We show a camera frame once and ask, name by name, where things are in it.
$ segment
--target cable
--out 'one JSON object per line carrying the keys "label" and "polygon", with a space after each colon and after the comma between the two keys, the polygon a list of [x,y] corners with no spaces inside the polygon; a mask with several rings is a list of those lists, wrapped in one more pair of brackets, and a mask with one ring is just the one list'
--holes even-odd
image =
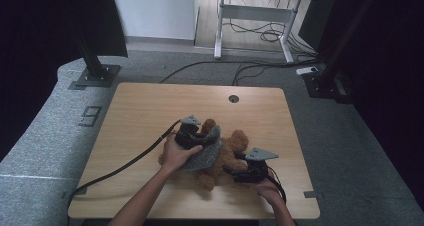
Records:
{"label": "cable", "polygon": [[[289,7],[289,5],[290,5],[290,1],[291,0],[287,0],[287,6],[286,6],[286,8],[288,9],[288,7]],[[278,8],[279,7],[279,5],[280,5],[280,2],[281,2],[281,0],[278,0],[278,2],[276,3],[276,7]],[[278,26],[281,26],[281,27],[283,27],[283,31],[279,31],[279,30],[275,30],[274,28],[272,28],[272,25],[273,24],[276,24],[276,25],[278,25]],[[285,24],[281,24],[281,23],[274,23],[274,22],[270,22],[270,23],[268,23],[268,24],[265,24],[264,26],[262,26],[262,27],[259,27],[259,28],[256,28],[256,29],[246,29],[246,28],[244,28],[244,27],[241,27],[241,26],[239,26],[239,25],[236,25],[236,24],[233,24],[233,22],[232,22],[232,19],[230,19],[230,22],[229,23],[223,23],[222,25],[230,25],[231,26],[231,29],[234,31],[234,32],[237,32],[237,33],[244,33],[244,32],[252,32],[252,33],[259,33],[259,34],[261,34],[260,35],[260,39],[262,40],[262,41],[265,41],[265,42],[276,42],[276,41],[279,41],[280,40],[280,38],[283,36],[283,34],[284,34],[284,31],[285,31],[285,29],[286,29],[286,25]],[[260,30],[260,29],[263,29],[263,28],[265,28],[265,27],[267,27],[267,26],[269,26],[271,29],[270,30],[265,30],[265,31],[263,31],[263,32],[261,32],[261,31],[258,31],[258,30]],[[291,46],[291,48],[295,51],[295,52],[297,52],[297,53],[302,53],[302,54],[305,54],[305,55],[309,55],[309,56],[311,56],[311,57],[317,57],[317,53],[316,52],[308,52],[308,51],[305,51],[304,49],[302,49],[300,46],[299,46],[299,44],[301,45],[301,46],[303,46],[303,47],[305,47],[307,50],[312,50],[312,51],[314,51],[314,49],[313,48],[311,48],[310,46],[308,46],[308,45],[305,45],[305,44],[303,44],[303,43],[301,43],[300,41],[298,41],[297,39],[296,39],[296,37],[293,35],[293,33],[290,33],[290,35],[289,35],[289,38],[288,38],[289,40],[288,40],[288,43],[289,43],[289,45]]]}
{"label": "cable", "polygon": [[[156,142],[154,142],[154,143],[152,144],[152,146],[150,146],[149,148],[147,148],[146,150],[144,150],[141,154],[139,154],[137,157],[135,157],[135,158],[134,158],[133,160],[131,160],[130,162],[126,163],[124,166],[122,166],[122,167],[118,168],[117,170],[115,170],[115,171],[113,171],[113,172],[111,172],[111,173],[109,173],[109,174],[106,174],[106,175],[104,175],[104,176],[102,176],[102,177],[100,177],[100,178],[94,179],[94,180],[92,180],[92,181],[90,181],[90,182],[88,182],[88,183],[86,183],[86,184],[84,184],[84,185],[80,186],[79,188],[77,188],[77,189],[76,189],[74,192],[72,192],[72,193],[71,193],[71,195],[69,196],[67,209],[69,209],[69,206],[71,205],[72,199],[74,198],[74,196],[75,196],[78,192],[80,192],[80,191],[82,191],[82,190],[84,190],[84,189],[86,189],[86,188],[88,188],[88,187],[92,186],[93,184],[96,184],[96,183],[98,183],[98,182],[100,182],[100,181],[103,181],[103,180],[105,180],[105,179],[107,179],[107,178],[110,178],[110,177],[112,177],[112,176],[114,176],[114,175],[116,175],[116,174],[118,174],[118,173],[122,172],[123,170],[125,170],[126,168],[128,168],[129,166],[133,165],[135,162],[137,162],[138,160],[140,160],[141,158],[143,158],[144,156],[146,156],[148,153],[150,153],[150,151],[152,151],[154,148],[156,148],[156,146],[158,146],[158,144],[159,144],[159,143],[160,143],[160,142],[161,142],[164,138],[166,138],[166,136],[168,136],[168,134],[170,134],[170,133],[171,133],[172,129],[173,129],[173,128],[175,127],[175,125],[177,125],[180,121],[181,121],[181,120],[177,120],[175,123],[173,123],[173,124],[172,124],[172,126],[171,126],[171,127],[169,127],[169,129],[168,129],[168,130],[166,130],[166,131],[165,131],[165,133],[164,133],[164,134],[162,134],[162,136],[160,136],[160,137],[156,140]],[[71,219],[71,218],[69,217],[69,214],[68,214],[68,217],[67,217],[67,225],[70,225],[70,219]]]}
{"label": "cable", "polygon": [[284,203],[287,203],[287,196],[286,196],[286,192],[284,191],[284,189],[283,189],[283,186],[281,186],[281,183],[279,183],[279,182],[277,182],[277,181],[275,181],[275,179],[273,178],[273,177],[271,177],[269,174],[267,174],[266,176],[265,176],[265,178],[267,178],[269,181],[271,181],[271,183],[273,183],[277,188],[278,188],[278,191],[280,191],[280,193],[281,193],[281,197],[283,198],[283,200],[284,200]]}
{"label": "cable", "polygon": [[252,61],[243,61],[243,62],[240,62],[240,61],[202,61],[202,62],[192,63],[192,64],[183,66],[182,68],[175,70],[174,72],[172,72],[171,74],[166,76],[164,79],[162,79],[159,83],[165,82],[167,79],[169,79],[173,75],[177,74],[178,72],[183,71],[186,68],[190,68],[190,67],[193,67],[193,66],[196,66],[196,65],[199,65],[199,64],[207,64],[207,63],[210,63],[210,64],[225,64],[225,63],[233,64],[233,63],[237,63],[237,64],[239,64],[239,63],[249,63],[249,62],[252,62]]}
{"label": "cable", "polygon": [[[255,63],[253,65],[249,65],[249,66],[245,66],[245,67],[241,67],[241,65],[239,66],[239,68],[237,69],[236,74],[234,75],[233,78],[233,82],[232,85],[238,86],[238,81],[242,78],[247,78],[248,76],[243,76],[241,78],[238,78],[238,75],[244,71],[247,70],[249,68],[256,68],[256,67],[265,67],[265,70],[269,69],[269,68],[290,68],[290,67],[295,67],[295,66],[301,66],[301,65],[305,65],[305,64],[315,64],[315,63],[321,63],[320,60],[316,60],[316,59],[312,59],[312,60],[306,60],[306,61],[302,61],[302,62],[298,62],[298,63],[292,63],[292,64],[283,64],[283,63]],[[252,77],[256,77],[259,76],[260,74],[263,73],[260,72],[259,74],[256,74]]]}
{"label": "cable", "polygon": [[275,177],[277,178],[278,183],[279,183],[279,184],[281,184],[280,179],[278,178],[278,175],[277,175],[277,173],[275,172],[275,170],[274,170],[273,168],[269,167],[269,166],[268,166],[268,169],[270,169],[270,170],[272,171],[272,173],[273,173],[273,174],[275,175]]}

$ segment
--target hand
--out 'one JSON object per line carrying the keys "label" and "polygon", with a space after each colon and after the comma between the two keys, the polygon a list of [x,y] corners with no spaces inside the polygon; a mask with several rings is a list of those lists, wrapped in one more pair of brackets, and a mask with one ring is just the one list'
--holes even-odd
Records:
{"label": "hand", "polygon": [[[274,178],[274,174],[271,170],[268,170],[268,174]],[[248,183],[246,184],[250,188],[255,189],[259,195],[264,197],[266,201],[269,204],[275,203],[275,200],[283,200],[280,195],[280,191],[278,191],[278,188],[268,179],[264,179],[262,182],[259,183]]]}
{"label": "hand", "polygon": [[200,152],[202,148],[202,145],[197,145],[189,150],[182,148],[175,142],[175,131],[172,131],[172,133],[166,137],[163,148],[162,168],[173,173],[183,166],[191,155]]}

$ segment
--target forearm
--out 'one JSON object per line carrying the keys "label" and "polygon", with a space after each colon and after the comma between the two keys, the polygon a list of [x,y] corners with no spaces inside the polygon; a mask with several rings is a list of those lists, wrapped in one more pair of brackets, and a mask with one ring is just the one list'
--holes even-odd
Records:
{"label": "forearm", "polygon": [[282,198],[268,201],[274,210],[275,222],[277,226],[295,226],[295,223]]}
{"label": "forearm", "polygon": [[161,168],[115,215],[113,225],[142,225],[172,171]]}

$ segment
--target teddy bear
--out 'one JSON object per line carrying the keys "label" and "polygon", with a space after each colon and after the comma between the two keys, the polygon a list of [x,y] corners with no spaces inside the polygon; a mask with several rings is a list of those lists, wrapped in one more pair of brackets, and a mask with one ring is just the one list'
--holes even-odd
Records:
{"label": "teddy bear", "polygon": [[[201,128],[202,134],[208,134],[210,130],[216,125],[215,120],[207,119]],[[235,130],[230,137],[221,138],[222,146],[219,151],[218,157],[214,164],[207,169],[198,170],[198,183],[201,187],[212,191],[216,185],[218,177],[225,174],[223,166],[229,166],[233,170],[247,170],[245,162],[235,158],[235,152],[243,152],[247,149],[249,139],[242,130]],[[159,164],[162,165],[163,157],[159,156]]]}

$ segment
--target desk leg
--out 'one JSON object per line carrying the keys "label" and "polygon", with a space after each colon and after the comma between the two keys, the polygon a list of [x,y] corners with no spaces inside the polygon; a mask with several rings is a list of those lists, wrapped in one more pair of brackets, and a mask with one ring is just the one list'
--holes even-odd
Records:
{"label": "desk leg", "polygon": [[286,24],[286,28],[284,29],[284,35],[280,38],[281,47],[283,48],[284,55],[286,56],[287,63],[293,63],[293,57],[290,52],[290,46],[287,43],[287,40],[290,36],[290,32],[293,28],[294,20],[296,19],[297,11],[299,9],[301,0],[296,1],[296,5],[293,7],[292,13],[290,15],[290,19]]}
{"label": "desk leg", "polygon": [[221,58],[221,49],[222,49],[222,10],[224,10],[224,0],[221,0],[219,2],[219,9],[218,9],[218,31],[216,32],[215,37],[215,59]]}

